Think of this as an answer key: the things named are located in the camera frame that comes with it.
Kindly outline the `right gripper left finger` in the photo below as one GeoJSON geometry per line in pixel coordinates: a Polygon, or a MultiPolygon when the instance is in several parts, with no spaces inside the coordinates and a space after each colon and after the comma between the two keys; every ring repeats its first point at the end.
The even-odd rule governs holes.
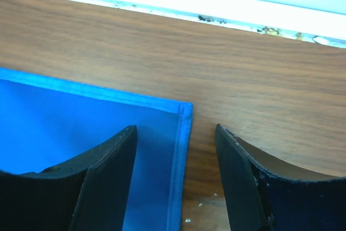
{"type": "Polygon", "coordinates": [[[137,128],[39,173],[1,172],[1,230],[121,230],[137,128]]]}

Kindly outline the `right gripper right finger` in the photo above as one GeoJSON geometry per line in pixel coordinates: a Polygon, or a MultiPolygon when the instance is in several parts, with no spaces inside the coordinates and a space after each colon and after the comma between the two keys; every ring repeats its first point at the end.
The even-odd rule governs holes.
{"type": "Polygon", "coordinates": [[[218,124],[231,230],[345,230],[345,178],[287,163],[218,124]]]}

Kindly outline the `blue cloth napkin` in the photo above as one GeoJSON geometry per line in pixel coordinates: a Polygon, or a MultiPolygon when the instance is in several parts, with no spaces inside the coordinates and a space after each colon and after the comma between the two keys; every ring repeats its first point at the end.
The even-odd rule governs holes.
{"type": "Polygon", "coordinates": [[[179,230],[191,103],[1,69],[1,170],[66,161],[135,125],[124,230],[179,230]]]}

